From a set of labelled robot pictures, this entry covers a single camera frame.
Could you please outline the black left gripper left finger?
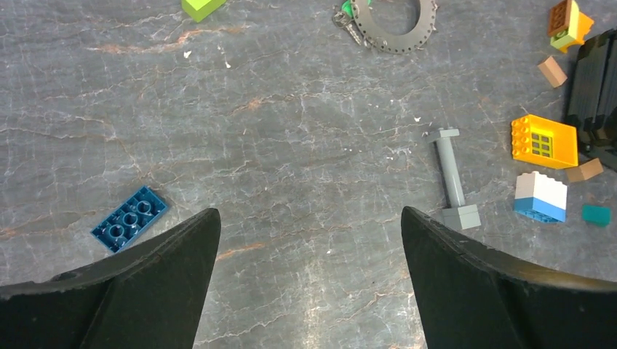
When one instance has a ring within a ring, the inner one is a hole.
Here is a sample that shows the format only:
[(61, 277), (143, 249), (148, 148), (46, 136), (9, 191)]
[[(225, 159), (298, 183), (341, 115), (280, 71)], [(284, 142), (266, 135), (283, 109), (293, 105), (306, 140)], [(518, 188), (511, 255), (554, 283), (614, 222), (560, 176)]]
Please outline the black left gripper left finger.
[(126, 251), (1, 288), (3, 348), (191, 348), (221, 232), (205, 209)]

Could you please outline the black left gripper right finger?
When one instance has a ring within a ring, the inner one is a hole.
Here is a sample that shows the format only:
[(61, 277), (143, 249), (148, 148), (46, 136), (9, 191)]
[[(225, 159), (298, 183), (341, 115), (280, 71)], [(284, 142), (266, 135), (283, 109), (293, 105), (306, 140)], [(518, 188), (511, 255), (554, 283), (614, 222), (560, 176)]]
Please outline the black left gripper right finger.
[(616, 284), (545, 268), (406, 206), (402, 242), (430, 348), (614, 348)]

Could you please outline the perforated metal ring plate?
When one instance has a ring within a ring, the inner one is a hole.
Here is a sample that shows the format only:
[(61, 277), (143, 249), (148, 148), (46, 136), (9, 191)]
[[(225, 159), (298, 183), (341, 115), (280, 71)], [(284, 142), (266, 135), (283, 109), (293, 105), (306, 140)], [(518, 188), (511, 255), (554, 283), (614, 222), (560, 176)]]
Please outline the perforated metal ring plate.
[(394, 35), (375, 23), (367, 1), (350, 1), (354, 22), (364, 39), (376, 49), (391, 54), (403, 54), (421, 48), (436, 30), (434, 22), (437, 3), (429, 0), (420, 0), (418, 3), (418, 20), (414, 28), (408, 33)]

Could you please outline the silver key with ring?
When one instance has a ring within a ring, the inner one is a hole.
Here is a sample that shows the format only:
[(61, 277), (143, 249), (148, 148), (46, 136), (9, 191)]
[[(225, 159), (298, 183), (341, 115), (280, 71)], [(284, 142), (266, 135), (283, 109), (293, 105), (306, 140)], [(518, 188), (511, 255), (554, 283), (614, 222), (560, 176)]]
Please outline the silver key with ring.
[(338, 28), (345, 30), (358, 45), (362, 47), (367, 46), (364, 38), (357, 32), (356, 28), (354, 27), (354, 21), (352, 17), (347, 12), (343, 10), (337, 11), (333, 15), (332, 21)]

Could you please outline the green key tag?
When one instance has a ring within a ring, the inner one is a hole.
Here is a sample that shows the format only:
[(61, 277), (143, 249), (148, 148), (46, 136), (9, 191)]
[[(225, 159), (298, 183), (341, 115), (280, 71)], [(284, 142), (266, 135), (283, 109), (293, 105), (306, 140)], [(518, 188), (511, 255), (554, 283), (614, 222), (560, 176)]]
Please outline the green key tag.
[(341, 5), (341, 11), (345, 12), (350, 17), (353, 16), (353, 12), (352, 12), (352, 8), (351, 8), (351, 1), (350, 0), (345, 0), (343, 2), (343, 4)]

